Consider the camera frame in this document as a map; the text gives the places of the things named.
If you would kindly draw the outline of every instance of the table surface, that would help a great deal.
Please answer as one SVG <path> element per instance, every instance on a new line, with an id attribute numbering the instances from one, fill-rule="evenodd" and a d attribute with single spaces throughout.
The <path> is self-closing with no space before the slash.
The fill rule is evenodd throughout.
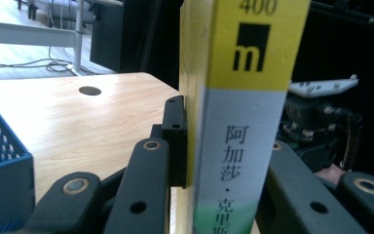
<path id="1" fill-rule="evenodd" d="M 98 96 L 81 87 L 101 90 Z M 178 91 L 146 73 L 0 80 L 0 114 L 33 155 L 39 201 L 59 178 L 104 179 L 129 161 L 135 144 L 161 124 Z"/>

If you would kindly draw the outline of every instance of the blue crate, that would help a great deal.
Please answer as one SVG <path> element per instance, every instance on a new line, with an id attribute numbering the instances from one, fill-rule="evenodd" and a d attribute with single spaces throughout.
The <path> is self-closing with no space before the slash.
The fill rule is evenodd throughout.
<path id="1" fill-rule="evenodd" d="M 32 155 L 0 115 L 0 232 L 22 227 L 34 208 Z"/>

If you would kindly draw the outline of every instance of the hole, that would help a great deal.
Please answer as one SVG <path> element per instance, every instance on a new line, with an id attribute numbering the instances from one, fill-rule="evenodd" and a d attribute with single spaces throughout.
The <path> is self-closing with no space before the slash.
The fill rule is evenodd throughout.
<path id="1" fill-rule="evenodd" d="M 161 145 L 158 141 L 150 140 L 150 141 L 145 142 L 142 146 L 144 147 L 144 149 L 147 149 L 147 150 L 156 150 L 160 148 Z"/>
<path id="2" fill-rule="evenodd" d="M 14 152 L 15 152 L 15 151 L 14 151 L 14 146 L 11 145 L 11 144 L 9 144 L 9 152 L 10 152 L 10 153 L 14 153 Z"/>
<path id="3" fill-rule="evenodd" d="M 324 204 L 319 203 L 319 202 L 312 202 L 311 208 L 317 213 L 321 213 L 321 214 L 327 213 L 327 207 Z"/>
<path id="4" fill-rule="evenodd" d="M 367 189 L 374 190 L 374 184 L 372 184 L 368 181 L 361 181 L 360 185 L 362 185 L 363 187 L 365 187 Z"/>
<path id="5" fill-rule="evenodd" d="M 101 94 L 101 90 L 92 86 L 83 86 L 78 90 L 83 95 L 98 96 Z"/>
<path id="6" fill-rule="evenodd" d="M 354 185 L 363 192 L 374 195 L 374 181 L 367 178 L 356 178 Z"/>
<path id="7" fill-rule="evenodd" d="M 136 215 L 143 213 L 146 209 L 147 204 L 145 204 L 144 202 L 136 202 L 130 206 L 130 211 Z"/>
<path id="8" fill-rule="evenodd" d="M 273 150 L 281 150 L 281 145 L 277 142 L 273 144 Z"/>
<path id="9" fill-rule="evenodd" d="M 90 185 L 86 178 L 73 178 L 63 185 L 63 192 L 68 195 L 75 195 L 84 191 Z"/>

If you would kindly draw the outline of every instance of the yellow book spine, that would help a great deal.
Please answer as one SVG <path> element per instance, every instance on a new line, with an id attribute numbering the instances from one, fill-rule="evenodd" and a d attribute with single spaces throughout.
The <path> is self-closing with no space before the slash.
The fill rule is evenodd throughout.
<path id="1" fill-rule="evenodd" d="M 177 233 L 249 233 L 308 9 L 309 0 L 184 2 L 188 188 L 177 191 Z"/>

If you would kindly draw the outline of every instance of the letter m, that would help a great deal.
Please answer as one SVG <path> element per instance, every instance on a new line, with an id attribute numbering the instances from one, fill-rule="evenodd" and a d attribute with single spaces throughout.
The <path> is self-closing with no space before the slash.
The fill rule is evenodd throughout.
<path id="1" fill-rule="evenodd" d="M 270 25 L 241 23 L 233 69 L 262 71 Z"/>

